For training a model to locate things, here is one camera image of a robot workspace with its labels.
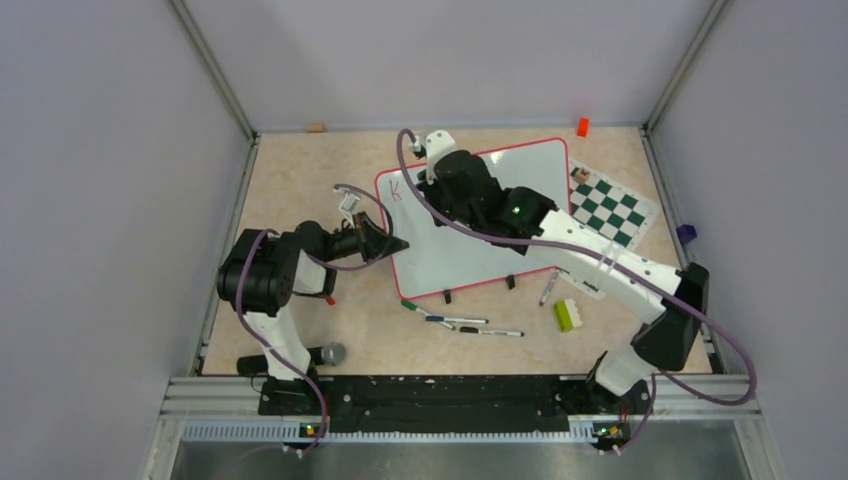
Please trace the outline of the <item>pink-framed whiteboard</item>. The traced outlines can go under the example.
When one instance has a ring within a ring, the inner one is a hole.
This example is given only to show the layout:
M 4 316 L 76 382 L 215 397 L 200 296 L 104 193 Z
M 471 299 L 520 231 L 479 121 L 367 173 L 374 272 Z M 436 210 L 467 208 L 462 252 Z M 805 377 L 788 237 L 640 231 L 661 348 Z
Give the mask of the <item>pink-framed whiteboard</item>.
M 504 201 L 486 222 L 456 222 L 477 234 L 529 239 L 540 233 L 545 213 L 569 213 L 568 147 L 548 138 L 473 153 L 483 158 L 504 189 Z M 388 207 L 394 233 L 410 247 L 391 258 L 399 295 L 415 299 L 532 273 L 546 263 L 525 248 L 493 245 L 443 225 L 416 188 L 426 162 L 376 175 L 377 196 Z

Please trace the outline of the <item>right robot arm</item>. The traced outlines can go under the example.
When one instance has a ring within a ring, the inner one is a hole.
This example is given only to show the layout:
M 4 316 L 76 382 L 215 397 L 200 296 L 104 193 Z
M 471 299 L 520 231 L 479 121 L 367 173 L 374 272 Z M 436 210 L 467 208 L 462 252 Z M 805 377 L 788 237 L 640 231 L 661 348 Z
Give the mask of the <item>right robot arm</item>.
M 612 412 L 637 382 L 685 366 L 707 320 L 705 268 L 679 269 L 623 249 L 537 191 L 501 186 L 484 160 L 466 150 L 413 152 L 425 159 L 425 169 L 405 172 L 404 179 L 438 225 L 562 268 L 637 315 L 642 325 L 636 334 L 604 353 L 589 375 L 586 397 L 594 409 Z

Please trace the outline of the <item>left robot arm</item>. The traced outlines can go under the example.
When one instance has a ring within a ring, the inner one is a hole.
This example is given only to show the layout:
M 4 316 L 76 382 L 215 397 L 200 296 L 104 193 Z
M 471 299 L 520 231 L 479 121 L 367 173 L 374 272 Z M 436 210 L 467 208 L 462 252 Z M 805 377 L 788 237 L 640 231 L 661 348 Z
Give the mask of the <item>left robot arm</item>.
M 393 228 L 379 227 L 368 214 L 356 213 L 334 230 L 304 221 L 294 230 L 244 230 L 216 277 L 218 298 L 229 304 L 243 329 L 260 346 L 243 356 L 236 369 L 243 377 L 265 376 L 262 394 L 283 401 L 297 413 L 319 404 L 314 368 L 343 357 L 340 346 L 307 348 L 297 332 L 292 297 L 331 300 L 339 260 L 358 256 L 364 266 L 408 249 Z

